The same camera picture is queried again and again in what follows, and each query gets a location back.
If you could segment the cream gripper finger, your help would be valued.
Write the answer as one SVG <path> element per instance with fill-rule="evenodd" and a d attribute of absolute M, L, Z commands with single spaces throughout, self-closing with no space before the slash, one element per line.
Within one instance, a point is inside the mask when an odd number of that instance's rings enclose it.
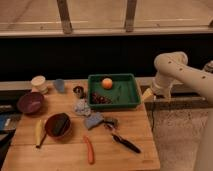
<path fill-rule="evenodd" d="M 144 102 L 149 101 L 150 99 L 152 99 L 154 96 L 152 90 L 150 88 L 147 88 L 144 93 L 142 94 L 142 100 Z"/>

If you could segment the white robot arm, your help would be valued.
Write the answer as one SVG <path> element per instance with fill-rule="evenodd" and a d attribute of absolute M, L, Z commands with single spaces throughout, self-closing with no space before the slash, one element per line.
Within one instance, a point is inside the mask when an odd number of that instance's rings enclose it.
<path fill-rule="evenodd" d="M 142 93 L 143 101 L 156 95 L 170 100 L 173 81 L 178 80 L 211 105 L 193 170 L 213 171 L 213 73 L 188 66 L 187 54 L 182 51 L 159 54 L 154 59 L 154 66 L 157 73 L 150 87 Z"/>

